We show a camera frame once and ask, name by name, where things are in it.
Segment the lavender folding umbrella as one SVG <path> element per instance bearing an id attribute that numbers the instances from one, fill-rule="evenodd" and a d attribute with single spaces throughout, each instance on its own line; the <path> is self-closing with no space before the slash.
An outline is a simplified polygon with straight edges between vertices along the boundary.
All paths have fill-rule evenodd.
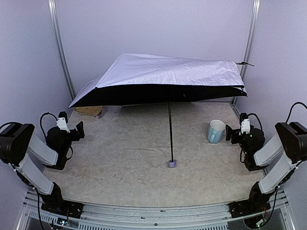
<path id="1" fill-rule="evenodd" d="M 121 54 L 98 78 L 88 82 L 70 108 L 199 102 L 247 96 L 238 64 L 149 54 Z"/>

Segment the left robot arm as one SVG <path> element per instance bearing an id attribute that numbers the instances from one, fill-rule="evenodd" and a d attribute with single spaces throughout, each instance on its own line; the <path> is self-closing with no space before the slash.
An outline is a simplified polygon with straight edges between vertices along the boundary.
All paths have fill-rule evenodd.
<path id="1" fill-rule="evenodd" d="M 60 187 L 48 179 L 33 162 L 63 170 L 73 156 L 72 143 L 85 137 L 84 124 L 69 129 L 66 112 L 56 117 L 56 125 L 43 132 L 44 140 L 35 134 L 30 123 L 7 122 L 0 127 L 0 159 L 12 167 L 25 184 L 34 188 L 45 204 L 60 207 L 64 204 Z"/>

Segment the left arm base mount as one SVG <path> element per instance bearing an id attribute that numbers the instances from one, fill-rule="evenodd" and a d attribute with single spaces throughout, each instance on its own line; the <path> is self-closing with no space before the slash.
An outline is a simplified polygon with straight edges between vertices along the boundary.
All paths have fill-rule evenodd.
<path id="1" fill-rule="evenodd" d="M 41 208 L 54 214 L 80 219 L 83 211 L 83 206 L 84 205 L 79 202 L 63 200 L 61 203 L 44 202 Z"/>

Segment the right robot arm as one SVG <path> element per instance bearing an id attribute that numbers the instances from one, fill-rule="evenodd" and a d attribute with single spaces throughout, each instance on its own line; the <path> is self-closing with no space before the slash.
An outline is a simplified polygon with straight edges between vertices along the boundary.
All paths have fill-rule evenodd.
<path id="1" fill-rule="evenodd" d="M 255 182 L 244 203 L 263 206 L 295 172 L 298 166 L 307 160 L 307 128 L 299 122 L 278 122 L 275 134 L 266 141 L 263 127 L 254 127 L 250 123 L 252 114 L 240 114 L 240 128 L 226 126 L 226 140 L 238 144 L 241 148 L 240 160 L 250 171 L 267 168 L 273 161 L 275 165 L 260 181 Z"/>

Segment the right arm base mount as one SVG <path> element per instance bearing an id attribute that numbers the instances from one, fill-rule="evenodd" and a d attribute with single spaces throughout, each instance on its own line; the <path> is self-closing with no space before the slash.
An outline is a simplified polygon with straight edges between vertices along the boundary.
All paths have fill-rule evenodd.
<path id="1" fill-rule="evenodd" d="M 229 203 L 229 209 L 232 218 L 238 218 L 242 216 L 247 216 L 255 213 L 264 211 L 265 209 L 270 209 L 270 203 L 255 205 L 248 200 L 236 201 Z"/>

